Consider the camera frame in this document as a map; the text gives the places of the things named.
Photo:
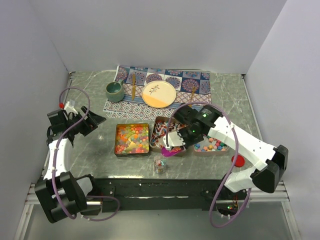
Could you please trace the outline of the tin of pastel star candies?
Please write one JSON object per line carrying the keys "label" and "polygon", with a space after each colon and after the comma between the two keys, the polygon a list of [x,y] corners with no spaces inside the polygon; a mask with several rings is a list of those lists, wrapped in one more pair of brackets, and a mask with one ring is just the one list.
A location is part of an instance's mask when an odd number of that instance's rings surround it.
{"label": "tin of pastel star candies", "polygon": [[220,140],[204,135],[203,140],[193,145],[193,152],[197,156],[213,156],[218,154],[225,154],[229,147]]}

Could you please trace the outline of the tin of lollipops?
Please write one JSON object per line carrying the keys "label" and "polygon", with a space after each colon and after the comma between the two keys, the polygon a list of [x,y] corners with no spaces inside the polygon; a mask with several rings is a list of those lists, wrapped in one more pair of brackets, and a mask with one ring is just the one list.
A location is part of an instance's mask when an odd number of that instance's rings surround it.
{"label": "tin of lollipops", "polygon": [[[149,145],[151,150],[156,153],[161,153],[162,148],[164,147],[165,143],[163,141],[163,137],[166,135],[167,126],[168,126],[168,117],[157,116],[155,118],[155,122],[153,125],[153,131],[149,140]],[[169,125],[169,132],[175,132],[176,130],[180,130],[186,127],[185,124],[181,124],[176,119],[172,119]]]}

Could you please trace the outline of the purple plastic scoop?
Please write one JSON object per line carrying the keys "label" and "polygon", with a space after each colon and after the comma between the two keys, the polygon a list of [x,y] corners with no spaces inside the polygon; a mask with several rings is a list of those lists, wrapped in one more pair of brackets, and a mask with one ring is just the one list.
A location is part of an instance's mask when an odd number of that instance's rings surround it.
{"label": "purple plastic scoop", "polygon": [[178,155],[180,153],[183,153],[184,151],[185,151],[185,149],[181,148],[181,147],[174,147],[171,150],[167,150],[165,147],[163,147],[161,149],[161,154],[164,157],[169,158],[169,157],[176,156],[176,155]]}

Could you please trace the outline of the gold tin of gummy stars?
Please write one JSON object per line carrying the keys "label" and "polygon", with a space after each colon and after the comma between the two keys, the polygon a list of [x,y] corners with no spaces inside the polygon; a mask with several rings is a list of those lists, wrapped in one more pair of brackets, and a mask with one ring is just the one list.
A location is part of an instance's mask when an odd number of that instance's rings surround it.
{"label": "gold tin of gummy stars", "polygon": [[150,154],[148,123],[117,124],[114,154],[117,157],[146,157]]}

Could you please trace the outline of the clear glass jar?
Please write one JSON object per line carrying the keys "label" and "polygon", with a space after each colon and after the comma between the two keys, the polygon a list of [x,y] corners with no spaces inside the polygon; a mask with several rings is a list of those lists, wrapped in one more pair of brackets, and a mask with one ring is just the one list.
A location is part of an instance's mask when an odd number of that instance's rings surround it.
{"label": "clear glass jar", "polygon": [[153,157],[153,169],[157,174],[163,174],[167,168],[167,158],[158,153]]}

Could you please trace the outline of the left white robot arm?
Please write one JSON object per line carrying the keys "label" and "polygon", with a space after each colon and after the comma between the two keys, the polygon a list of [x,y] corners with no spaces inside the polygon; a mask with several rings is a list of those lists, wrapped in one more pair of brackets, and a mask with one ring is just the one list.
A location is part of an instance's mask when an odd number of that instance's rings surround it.
{"label": "left white robot arm", "polygon": [[106,120],[86,106],[81,110],[86,116],[68,106],[47,114],[49,162],[44,176],[35,184],[35,194],[50,223],[67,218],[63,209],[72,216],[89,211],[87,200],[94,201],[101,193],[91,174],[74,177],[70,172],[75,136],[87,136]]}

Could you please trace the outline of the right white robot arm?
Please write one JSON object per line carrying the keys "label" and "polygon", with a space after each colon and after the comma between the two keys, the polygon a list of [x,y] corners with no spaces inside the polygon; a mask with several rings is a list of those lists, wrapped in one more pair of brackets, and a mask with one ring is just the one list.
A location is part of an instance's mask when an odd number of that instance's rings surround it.
{"label": "right white robot arm", "polygon": [[231,199],[236,192],[256,187],[274,193],[288,165],[289,150],[284,145],[268,144],[235,125],[222,109],[204,104],[200,110],[190,103],[181,104],[172,114],[185,127],[166,134],[165,148],[188,148],[201,142],[205,136],[215,138],[236,154],[243,156],[252,166],[239,172],[227,173],[219,194]]}

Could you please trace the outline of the green ceramic mug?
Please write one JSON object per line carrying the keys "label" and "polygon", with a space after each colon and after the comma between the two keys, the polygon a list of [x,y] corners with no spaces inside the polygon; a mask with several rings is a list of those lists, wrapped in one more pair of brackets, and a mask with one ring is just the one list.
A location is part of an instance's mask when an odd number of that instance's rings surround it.
{"label": "green ceramic mug", "polygon": [[123,81],[110,82],[105,88],[105,95],[112,103],[120,102],[125,96]]}

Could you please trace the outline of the gold fork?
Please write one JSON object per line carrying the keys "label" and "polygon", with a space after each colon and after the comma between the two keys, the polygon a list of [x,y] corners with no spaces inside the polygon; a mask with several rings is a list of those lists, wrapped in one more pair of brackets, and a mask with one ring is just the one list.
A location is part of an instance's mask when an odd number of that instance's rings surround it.
{"label": "gold fork", "polygon": [[193,102],[193,98],[194,98],[194,94],[197,90],[197,87],[196,86],[193,86],[192,87],[192,91],[191,91],[191,96],[190,96],[190,99],[189,99],[189,102],[192,103]]}

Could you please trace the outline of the patterned placemat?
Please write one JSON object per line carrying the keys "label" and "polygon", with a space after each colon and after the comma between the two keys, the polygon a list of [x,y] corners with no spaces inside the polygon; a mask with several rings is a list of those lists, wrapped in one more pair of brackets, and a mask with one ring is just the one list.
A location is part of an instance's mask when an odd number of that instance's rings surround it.
{"label": "patterned placemat", "polygon": [[119,65],[114,81],[121,82],[124,97],[106,100],[103,111],[109,118],[154,120],[170,117],[182,103],[194,102],[199,110],[211,102],[210,73]]}

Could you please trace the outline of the cream and orange plate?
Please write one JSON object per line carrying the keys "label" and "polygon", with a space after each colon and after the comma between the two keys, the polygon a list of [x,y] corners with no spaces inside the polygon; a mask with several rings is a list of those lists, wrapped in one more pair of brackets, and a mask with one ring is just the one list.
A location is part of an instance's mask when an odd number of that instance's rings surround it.
{"label": "cream and orange plate", "polygon": [[168,82],[156,80],[148,83],[141,92],[143,101],[153,108],[166,108],[176,99],[177,91]]}

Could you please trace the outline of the gold knife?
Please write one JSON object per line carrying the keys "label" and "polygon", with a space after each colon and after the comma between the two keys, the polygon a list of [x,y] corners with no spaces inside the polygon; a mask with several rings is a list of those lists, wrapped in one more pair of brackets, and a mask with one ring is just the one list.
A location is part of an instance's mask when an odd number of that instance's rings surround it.
{"label": "gold knife", "polygon": [[131,94],[131,100],[134,101],[136,96],[136,74],[132,74],[132,94]]}

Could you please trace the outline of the red jar lid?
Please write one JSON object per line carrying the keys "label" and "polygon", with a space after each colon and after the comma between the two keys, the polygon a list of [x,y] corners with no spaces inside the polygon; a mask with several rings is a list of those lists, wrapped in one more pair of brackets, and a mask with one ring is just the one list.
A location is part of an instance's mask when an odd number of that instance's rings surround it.
{"label": "red jar lid", "polygon": [[236,159],[235,159],[235,156],[233,156],[231,158],[231,161],[235,162],[234,166],[237,167],[237,168],[243,167],[245,165],[245,163],[246,163],[246,160],[242,155],[238,155]]}

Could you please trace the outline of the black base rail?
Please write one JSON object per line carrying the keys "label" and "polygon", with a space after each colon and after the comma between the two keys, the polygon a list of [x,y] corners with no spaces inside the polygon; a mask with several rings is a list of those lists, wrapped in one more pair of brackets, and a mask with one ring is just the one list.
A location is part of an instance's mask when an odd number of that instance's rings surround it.
{"label": "black base rail", "polygon": [[93,178],[86,175],[75,178],[65,185],[75,195],[61,200],[71,215],[96,216],[99,211],[182,210],[211,208],[214,196],[219,201],[212,209],[222,209],[225,215],[234,215],[237,207],[228,208],[233,200],[244,200],[247,192],[242,189],[232,192],[222,187],[216,179],[135,179],[135,178]]}

